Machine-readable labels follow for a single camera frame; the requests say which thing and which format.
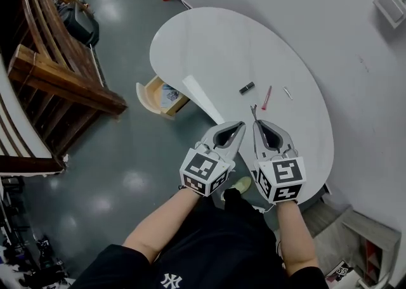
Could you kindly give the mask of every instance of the black t-shirt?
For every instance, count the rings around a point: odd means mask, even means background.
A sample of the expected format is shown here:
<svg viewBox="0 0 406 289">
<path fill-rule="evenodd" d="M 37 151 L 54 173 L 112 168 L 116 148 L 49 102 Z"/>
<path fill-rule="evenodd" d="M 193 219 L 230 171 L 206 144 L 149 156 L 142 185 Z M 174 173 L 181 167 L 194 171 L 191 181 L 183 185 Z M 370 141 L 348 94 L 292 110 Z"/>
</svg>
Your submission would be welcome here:
<svg viewBox="0 0 406 289">
<path fill-rule="evenodd" d="M 319 268 L 290 278 L 275 251 L 275 238 L 224 210 L 190 214 L 150 265 L 130 248 L 110 245 L 71 289 L 327 288 Z"/>
</svg>

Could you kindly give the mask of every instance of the light green shoe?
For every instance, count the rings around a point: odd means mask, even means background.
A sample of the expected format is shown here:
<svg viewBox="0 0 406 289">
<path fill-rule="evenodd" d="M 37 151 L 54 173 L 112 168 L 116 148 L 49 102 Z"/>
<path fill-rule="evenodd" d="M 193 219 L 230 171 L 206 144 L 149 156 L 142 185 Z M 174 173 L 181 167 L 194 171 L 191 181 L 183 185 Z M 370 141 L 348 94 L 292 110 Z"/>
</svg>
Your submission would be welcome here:
<svg viewBox="0 0 406 289">
<path fill-rule="evenodd" d="M 233 186 L 229 189 L 237 189 L 239 193 L 243 194 L 246 192 L 249 187 L 251 186 L 252 179 L 249 176 L 241 177 Z M 224 191 L 221 194 L 221 200 L 225 201 L 224 199 Z"/>
</svg>

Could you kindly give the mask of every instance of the wooden railing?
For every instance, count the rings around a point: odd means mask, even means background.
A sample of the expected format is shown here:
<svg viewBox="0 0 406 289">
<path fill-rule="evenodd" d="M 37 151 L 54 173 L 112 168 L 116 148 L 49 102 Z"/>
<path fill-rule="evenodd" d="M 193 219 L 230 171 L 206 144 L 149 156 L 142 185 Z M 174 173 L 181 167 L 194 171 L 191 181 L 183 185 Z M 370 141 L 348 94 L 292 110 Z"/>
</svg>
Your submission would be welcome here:
<svg viewBox="0 0 406 289">
<path fill-rule="evenodd" d="M 79 0 L 85 13 L 93 14 Z M 102 113 L 126 102 L 103 85 L 92 51 L 65 28 L 54 0 L 4 0 L 0 48 L 9 78 L 37 133 L 55 157 Z"/>
</svg>

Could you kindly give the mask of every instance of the kidney-shaped table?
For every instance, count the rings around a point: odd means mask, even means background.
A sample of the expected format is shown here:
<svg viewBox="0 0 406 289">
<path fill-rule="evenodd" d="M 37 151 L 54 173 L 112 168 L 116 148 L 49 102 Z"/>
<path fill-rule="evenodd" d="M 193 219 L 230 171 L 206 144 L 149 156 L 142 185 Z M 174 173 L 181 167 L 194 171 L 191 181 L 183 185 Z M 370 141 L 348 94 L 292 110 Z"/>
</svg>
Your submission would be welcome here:
<svg viewBox="0 0 406 289">
<path fill-rule="evenodd" d="M 254 170 L 256 159 L 251 106 L 257 104 L 257 118 L 287 131 L 304 159 L 307 182 L 298 201 L 311 198 L 324 185 L 334 157 L 324 99 L 299 56 L 271 30 L 234 11 L 195 8 L 158 30 L 150 61 L 165 83 L 198 104 L 217 124 L 246 123 L 239 152 L 249 170 Z M 241 95 L 239 90 L 250 82 L 254 87 Z M 268 106 L 262 110 L 270 86 Z"/>
</svg>

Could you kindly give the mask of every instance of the gray floor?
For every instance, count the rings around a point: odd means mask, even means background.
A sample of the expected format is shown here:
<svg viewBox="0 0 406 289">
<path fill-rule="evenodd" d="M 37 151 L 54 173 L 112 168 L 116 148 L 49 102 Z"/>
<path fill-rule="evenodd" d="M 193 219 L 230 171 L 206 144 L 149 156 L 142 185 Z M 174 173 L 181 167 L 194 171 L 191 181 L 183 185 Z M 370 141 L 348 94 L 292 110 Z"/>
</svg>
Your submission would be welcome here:
<svg viewBox="0 0 406 289">
<path fill-rule="evenodd" d="M 64 174 L 26 179 L 24 194 L 35 234 L 49 236 L 74 278 L 100 250 L 122 243 L 145 216 L 174 194 L 187 150 L 214 125 L 191 102 L 175 121 L 168 121 L 146 111 L 136 96 L 136 83 L 146 84 L 154 76 L 149 62 L 152 38 L 164 22 L 185 10 L 181 3 L 86 1 L 100 23 L 96 51 L 107 84 L 129 108 L 118 120 L 104 117 L 85 133 L 71 149 Z M 246 175 L 239 158 L 228 184 Z M 269 207 L 254 185 L 246 197 Z M 266 220 L 277 227 L 275 211 L 266 214 Z"/>
</svg>

